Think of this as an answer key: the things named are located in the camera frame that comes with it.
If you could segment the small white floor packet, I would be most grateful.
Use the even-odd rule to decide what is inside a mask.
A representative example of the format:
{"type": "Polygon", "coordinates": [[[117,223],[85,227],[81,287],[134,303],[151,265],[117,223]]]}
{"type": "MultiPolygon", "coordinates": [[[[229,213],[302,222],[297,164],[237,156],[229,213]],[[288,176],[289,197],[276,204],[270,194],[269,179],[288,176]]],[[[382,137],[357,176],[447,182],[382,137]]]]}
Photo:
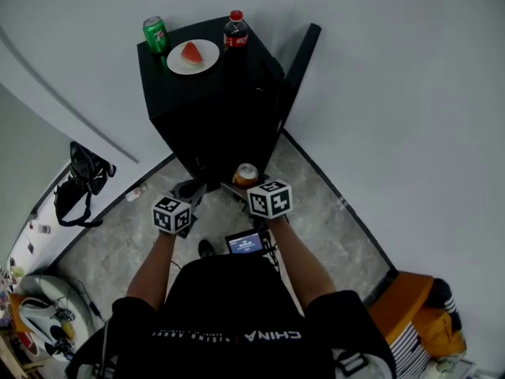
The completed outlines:
{"type": "Polygon", "coordinates": [[[140,196],[147,192],[148,191],[148,186],[144,183],[144,184],[141,184],[133,189],[131,189],[126,195],[125,195],[125,199],[128,201],[128,202],[133,202],[135,200],[137,200],[138,198],[140,198],[140,196]]]}

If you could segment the person's black shirt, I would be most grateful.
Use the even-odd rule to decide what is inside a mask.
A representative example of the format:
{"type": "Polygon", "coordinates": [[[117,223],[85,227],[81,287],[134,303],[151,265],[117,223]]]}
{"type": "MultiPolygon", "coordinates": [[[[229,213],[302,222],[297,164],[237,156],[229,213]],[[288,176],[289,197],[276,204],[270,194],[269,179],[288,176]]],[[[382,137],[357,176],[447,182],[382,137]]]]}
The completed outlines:
{"type": "Polygon", "coordinates": [[[68,379],[395,379],[395,360],[354,291],[300,312],[265,257],[187,264],[164,305],[115,301],[107,327],[74,355],[68,379]]]}

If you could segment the orange garment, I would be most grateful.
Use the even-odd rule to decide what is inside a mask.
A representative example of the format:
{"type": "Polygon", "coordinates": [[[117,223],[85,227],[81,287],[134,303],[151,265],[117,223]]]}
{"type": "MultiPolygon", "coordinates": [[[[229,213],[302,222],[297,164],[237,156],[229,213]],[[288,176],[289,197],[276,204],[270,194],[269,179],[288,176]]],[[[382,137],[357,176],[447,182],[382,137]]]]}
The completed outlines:
{"type": "Polygon", "coordinates": [[[421,345],[433,357],[442,358],[466,352],[465,342],[452,328],[452,320],[445,310],[422,306],[412,324],[421,338],[421,345]]]}

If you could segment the person's left forearm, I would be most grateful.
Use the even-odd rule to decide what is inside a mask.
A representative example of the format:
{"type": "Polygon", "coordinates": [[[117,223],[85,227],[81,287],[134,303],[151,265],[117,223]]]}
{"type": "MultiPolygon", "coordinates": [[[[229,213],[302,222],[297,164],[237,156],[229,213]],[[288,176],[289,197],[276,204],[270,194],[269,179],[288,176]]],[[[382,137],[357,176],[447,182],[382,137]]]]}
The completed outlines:
{"type": "Polygon", "coordinates": [[[149,254],[128,286],[126,295],[159,310],[166,299],[176,235],[160,231],[149,254]]]}

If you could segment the white round table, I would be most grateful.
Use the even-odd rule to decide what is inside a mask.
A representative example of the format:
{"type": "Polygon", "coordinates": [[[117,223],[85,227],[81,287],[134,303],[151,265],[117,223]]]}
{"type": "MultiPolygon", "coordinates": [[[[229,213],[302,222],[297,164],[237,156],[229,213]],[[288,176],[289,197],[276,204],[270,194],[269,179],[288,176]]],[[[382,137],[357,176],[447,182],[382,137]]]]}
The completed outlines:
{"type": "Polygon", "coordinates": [[[22,300],[27,297],[37,298],[54,306],[58,310],[62,322],[70,321],[72,323],[75,341],[69,340],[68,343],[61,343],[56,347],[45,343],[29,329],[30,336],[37,348],[60,362],[72,359],[77,350],[95,332],[90,309],[80,292],[56,276],[26,276],[21,280],[21,285],[15,290],[15,293],[20,295],[22,300]]]}

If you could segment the cola bottle red cap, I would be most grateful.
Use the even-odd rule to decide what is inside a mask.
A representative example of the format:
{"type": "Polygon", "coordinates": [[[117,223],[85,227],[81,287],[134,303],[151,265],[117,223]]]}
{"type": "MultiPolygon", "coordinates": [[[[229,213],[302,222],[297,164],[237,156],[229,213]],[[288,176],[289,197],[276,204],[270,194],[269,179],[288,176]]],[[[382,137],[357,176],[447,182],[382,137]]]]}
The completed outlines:
{"type": "Polygon", "coordinates": [[[249,27],[238,9],[230,12],[229,19],[223,29],[224,73],[228,81],[237,81],[246,70],[249,27]]]}

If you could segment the small chest-mounted screen device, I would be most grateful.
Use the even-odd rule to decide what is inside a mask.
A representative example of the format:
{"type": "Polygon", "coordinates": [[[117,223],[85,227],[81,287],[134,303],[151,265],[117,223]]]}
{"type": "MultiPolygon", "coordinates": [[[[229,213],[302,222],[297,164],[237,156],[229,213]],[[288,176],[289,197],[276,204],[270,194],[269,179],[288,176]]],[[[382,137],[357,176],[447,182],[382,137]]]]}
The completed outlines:
{"type": "Polygon", "coordinates": [[[269,231],[251,229],[225,237],[230,254],[235,255],[266,255],[271,244],[269,231]]]}

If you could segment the person's right forearm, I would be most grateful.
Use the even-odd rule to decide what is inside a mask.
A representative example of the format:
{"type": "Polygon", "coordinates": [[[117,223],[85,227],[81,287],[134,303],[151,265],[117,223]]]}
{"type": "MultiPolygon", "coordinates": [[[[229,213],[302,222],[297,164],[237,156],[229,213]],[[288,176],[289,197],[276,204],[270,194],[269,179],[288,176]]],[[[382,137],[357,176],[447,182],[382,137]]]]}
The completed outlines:
{"type": "Polygon", "coordinates": [[[266,220],[283,259],[302,310],[315,299],[336,292],[335,283],[316,256],[299,239],[284,217],[266,220]]]}

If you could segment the green soda can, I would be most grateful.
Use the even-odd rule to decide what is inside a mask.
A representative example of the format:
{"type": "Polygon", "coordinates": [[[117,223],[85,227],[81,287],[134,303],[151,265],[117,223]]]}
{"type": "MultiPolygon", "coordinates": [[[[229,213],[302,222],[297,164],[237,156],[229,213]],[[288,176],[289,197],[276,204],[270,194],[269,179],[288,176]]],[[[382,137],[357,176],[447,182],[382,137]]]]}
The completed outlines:
{"type": "Polygon", "coordinates": [[[149,17],[144,21],[142,29],[150,52],[154,54],[163,53],[168,46],[166,26],[163,19],[159,16],[149,17]]]}

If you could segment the black mini fridge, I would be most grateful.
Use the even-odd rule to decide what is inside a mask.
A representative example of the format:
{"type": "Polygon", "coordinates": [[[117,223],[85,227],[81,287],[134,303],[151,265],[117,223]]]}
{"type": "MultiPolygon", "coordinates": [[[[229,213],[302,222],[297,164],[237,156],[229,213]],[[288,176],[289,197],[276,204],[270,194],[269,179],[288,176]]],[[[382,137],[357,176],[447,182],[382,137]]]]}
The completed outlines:
{"type": "Polygon", "coordinates": [[[249,32],[246,70],[237,81],[224,73],[227,17],[168,32],[168,47],[151,53],[137,45],[148,117],[190,175],[216,188],[230,182],[242,163],[264,171],[301,87],[321,28],[310,24],[288,71],[259,36],[249,32]],[[190,76],[170,71],[167,55],[180,43],[206,39],[220,51],[210,69],[190,76]]]}

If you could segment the white bag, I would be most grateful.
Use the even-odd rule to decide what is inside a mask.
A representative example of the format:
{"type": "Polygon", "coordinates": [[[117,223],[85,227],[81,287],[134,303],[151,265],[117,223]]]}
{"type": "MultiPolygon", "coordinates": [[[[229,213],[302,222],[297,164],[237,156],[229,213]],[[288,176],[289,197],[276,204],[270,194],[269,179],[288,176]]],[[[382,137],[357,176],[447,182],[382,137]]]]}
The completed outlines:
{"type": "Polygon", "coordinates": [[[21,301],[18,313],[21,321],[45,343],[56,347],[69,342],[58,310],[54,306],[37,298],[27,297],[21,301]]]}

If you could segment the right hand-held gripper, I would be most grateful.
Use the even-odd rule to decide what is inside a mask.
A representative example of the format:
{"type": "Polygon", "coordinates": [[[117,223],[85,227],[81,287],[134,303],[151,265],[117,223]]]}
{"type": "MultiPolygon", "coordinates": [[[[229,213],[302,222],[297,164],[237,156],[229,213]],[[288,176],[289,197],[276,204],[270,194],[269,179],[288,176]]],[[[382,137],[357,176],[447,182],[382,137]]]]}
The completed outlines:
{"type": "Polygon", "coordinates": [[[271,177],[261,174],[258,186],[247,190],[236,187],[233,183],[221,182],[221,188],[228,191],[236,201],[248,204],[248,213],[262,220],[274,220],[293,210],[292,187],[281,179],[267,182],[271,177]]]}

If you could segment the dark striped garment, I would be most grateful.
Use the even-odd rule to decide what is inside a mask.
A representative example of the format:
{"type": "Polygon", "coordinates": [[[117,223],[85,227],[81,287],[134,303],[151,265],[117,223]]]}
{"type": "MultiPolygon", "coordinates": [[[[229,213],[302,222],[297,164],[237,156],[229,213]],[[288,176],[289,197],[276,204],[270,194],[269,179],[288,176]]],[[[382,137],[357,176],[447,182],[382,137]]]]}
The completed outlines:
{"type": "Polygon", "coordinates": [[[446,281],[440,278],[435,278],[433,280],[433,285],[425,301],[425,306],[447,312],[451,318],[452,331],[462,331],[462,322],[455,299],[446,281]]]}

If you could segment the orange drink can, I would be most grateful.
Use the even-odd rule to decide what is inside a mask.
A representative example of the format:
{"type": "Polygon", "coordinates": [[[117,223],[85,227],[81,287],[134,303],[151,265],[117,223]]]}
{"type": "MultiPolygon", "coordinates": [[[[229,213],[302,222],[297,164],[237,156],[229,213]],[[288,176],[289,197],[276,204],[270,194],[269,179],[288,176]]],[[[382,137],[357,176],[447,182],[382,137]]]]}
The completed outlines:
{"type": "Polygon", "coordinates": [[[242,163],[234,172],[232,184],[239,189],[247,190],[254,187],[258,181],[259,172],[251,163],[242,163]]]}

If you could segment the white round plate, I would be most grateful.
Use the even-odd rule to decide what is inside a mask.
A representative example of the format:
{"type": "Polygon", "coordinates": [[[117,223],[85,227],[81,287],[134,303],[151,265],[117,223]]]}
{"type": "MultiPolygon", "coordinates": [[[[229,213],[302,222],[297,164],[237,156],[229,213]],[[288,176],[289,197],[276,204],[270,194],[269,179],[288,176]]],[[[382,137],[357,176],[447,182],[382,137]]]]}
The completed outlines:
{"type": "Polygon", "coordinates": [[[182,76],[202,73],[210,69],[219,60],[218,46],[206,39],[190,39],[178,44],[166,57],[166,65],[170,71],[182,76]],[[182,57],[182,52],[187,45],[192,43],[202,57],[201,64],[191,64],[182,57]]]}

